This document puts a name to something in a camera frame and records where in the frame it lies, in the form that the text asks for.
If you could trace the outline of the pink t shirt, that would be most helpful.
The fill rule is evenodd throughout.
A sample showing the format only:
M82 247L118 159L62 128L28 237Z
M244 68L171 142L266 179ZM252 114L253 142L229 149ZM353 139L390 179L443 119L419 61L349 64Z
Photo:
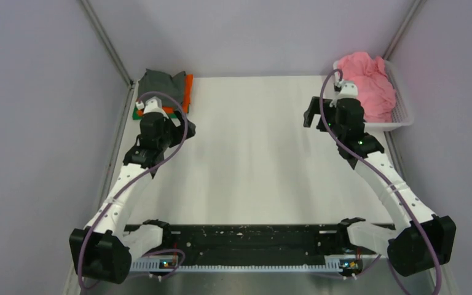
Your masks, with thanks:
M384 59L372 58L367 52L354 52L337 62L343 78L358 88L357 99L369 123L389 123L396 106L396 90L388 80Z

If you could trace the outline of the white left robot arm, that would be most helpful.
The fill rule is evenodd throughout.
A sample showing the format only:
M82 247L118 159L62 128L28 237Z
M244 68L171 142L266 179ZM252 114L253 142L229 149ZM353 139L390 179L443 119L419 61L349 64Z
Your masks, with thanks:
M133 261L154 250L165 254L172 247L165 224L145 224L129 234L125 226L154 179L159 167L169 161L169 148L179 151L196 134L196 126L179 111L179 125L160 112L149 112L140 120L140 132L126 152L119 175L106 200L83 229L74 229L69 245L80 287L85 279L120 284Z

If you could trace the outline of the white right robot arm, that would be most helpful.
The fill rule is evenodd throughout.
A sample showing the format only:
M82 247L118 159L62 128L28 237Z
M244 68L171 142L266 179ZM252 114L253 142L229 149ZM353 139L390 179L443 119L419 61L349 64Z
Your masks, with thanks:
M314 96L303 126L311 127L316 115L321 117L317 129L336 141L339 155L373 190L394 226L385 228L359 217L344 219L339 223L337 248L352 253L361 247L385 256L404 277L449 263L455 223L426 206L392 167L380 141L365 131L360 102Z

